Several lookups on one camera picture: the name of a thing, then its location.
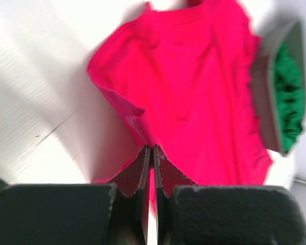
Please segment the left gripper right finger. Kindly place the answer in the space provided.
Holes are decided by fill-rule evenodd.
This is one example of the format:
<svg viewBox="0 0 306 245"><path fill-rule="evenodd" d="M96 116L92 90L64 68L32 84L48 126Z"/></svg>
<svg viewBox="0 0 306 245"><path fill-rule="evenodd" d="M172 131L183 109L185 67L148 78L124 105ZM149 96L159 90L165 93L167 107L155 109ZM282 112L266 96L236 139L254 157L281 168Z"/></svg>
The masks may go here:
<svg viewBox="0 0 306 245"><path fill-rule="evenodd" d="M306 244L306 222L280 186L198 186L153 150L158 244Z"/></svg>

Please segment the magenta t shirt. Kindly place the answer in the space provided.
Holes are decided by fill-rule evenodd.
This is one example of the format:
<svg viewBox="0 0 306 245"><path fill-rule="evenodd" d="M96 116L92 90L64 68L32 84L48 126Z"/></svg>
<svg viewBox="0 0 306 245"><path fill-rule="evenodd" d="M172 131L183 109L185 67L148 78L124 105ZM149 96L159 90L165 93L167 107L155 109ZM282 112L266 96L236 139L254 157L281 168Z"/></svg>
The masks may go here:
<svg viewBox="0 0 306 245"><path fill-rule="evenodd" d="M262 185L272 160L250 90L259 41L237 1L146 3L87 72L136 142L159 145L196 184Z"/></svg>

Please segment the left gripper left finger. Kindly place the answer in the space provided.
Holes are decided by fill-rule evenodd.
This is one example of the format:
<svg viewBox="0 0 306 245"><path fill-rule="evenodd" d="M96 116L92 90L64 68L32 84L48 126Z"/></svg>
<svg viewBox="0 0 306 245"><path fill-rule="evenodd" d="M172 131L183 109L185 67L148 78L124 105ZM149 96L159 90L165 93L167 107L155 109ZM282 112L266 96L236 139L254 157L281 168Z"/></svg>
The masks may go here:
<svg viewBox="0 0 306 245"><path fill-rule="evenodd" d="M0 192L0 244L146 244L150 147L106 184Z"/></svg>

